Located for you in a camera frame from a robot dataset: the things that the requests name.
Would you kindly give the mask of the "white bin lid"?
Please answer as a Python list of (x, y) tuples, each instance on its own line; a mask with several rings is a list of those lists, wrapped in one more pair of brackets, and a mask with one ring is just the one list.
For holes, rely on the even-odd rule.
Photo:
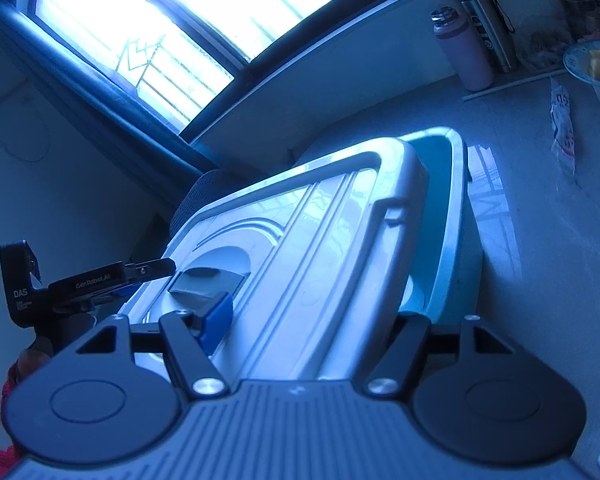
[(398, 314), (428, 176), (397, 138), (365, 141), (205, 206), (172, 237), (172, 278), (122, 307), (155, 322), (229, 292), (234, 314), (212, 362), (244, 379), (356, 379)]

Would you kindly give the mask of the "teal plastic storage bin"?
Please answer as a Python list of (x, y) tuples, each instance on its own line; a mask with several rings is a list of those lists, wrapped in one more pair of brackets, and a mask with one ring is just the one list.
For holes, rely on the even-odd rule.
[(401, 309), (425, 315), (434, 324), (454, 325), (477, 309), (483, 258), (468, 195), (467, 146), (449, 127), (420, 130), (400, 139), (414, 148), (428, 174)]

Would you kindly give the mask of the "grey fabric chair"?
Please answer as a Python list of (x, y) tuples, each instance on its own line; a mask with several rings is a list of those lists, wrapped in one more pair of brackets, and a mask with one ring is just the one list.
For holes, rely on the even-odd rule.
[(186, 221), (196, 214), (199, 209), (248, 185), (247, 180), (230, 170), (215, 169), (206, 172), (196, 180), (178, 205), (178, 208), (176, 208), (170, 221), (170, 237), (174, 237)]

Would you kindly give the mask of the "red jacket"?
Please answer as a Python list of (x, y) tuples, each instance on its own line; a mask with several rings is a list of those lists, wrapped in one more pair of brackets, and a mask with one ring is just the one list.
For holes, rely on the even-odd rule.
[[(19, 353), (18, 359), (16, 359), (15, 363), (8, 369), (6, 380), (2, 387), (0, 405), (1, 422), (4, 422), (4, 408), (6, 401), (15, 388), (23, 381), (23, 379), (32, 375), (49, 359), (50, 356), (47, 353), (33, 347), (24, 349)], [(19, 462), (20, 458), (21, 453), (13, 444), (9, 445), (8, 448), (4, 448), (4, 450), (0, 450), (0, 479), (15, 467), (15, 464)]]

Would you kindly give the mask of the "crumpled snack wrapper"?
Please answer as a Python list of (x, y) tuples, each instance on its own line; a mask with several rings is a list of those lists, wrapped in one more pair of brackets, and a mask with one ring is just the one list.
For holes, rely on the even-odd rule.
[(571, 120), (570, 95), (554, 77), (550, 78), (550, 123), (552, 124), (552, 153), (566, 174), (576, 173), (576, 142)]

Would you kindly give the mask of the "pink thermos bottle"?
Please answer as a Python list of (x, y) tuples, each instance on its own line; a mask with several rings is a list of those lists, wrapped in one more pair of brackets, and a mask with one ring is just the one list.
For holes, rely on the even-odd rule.
[(469, 92), (490, 88), (494, 73), (475, 29), (452, 6), (440, 6), (430, 15), (440, 48)]

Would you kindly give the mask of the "steel thermos flask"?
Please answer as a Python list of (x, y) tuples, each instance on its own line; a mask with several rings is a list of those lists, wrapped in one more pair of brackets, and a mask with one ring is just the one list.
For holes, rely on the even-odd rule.
[(499, 73), (518, 68), (514, 26), (498, 0), (458, 0), (486, 48), (491, 64)]

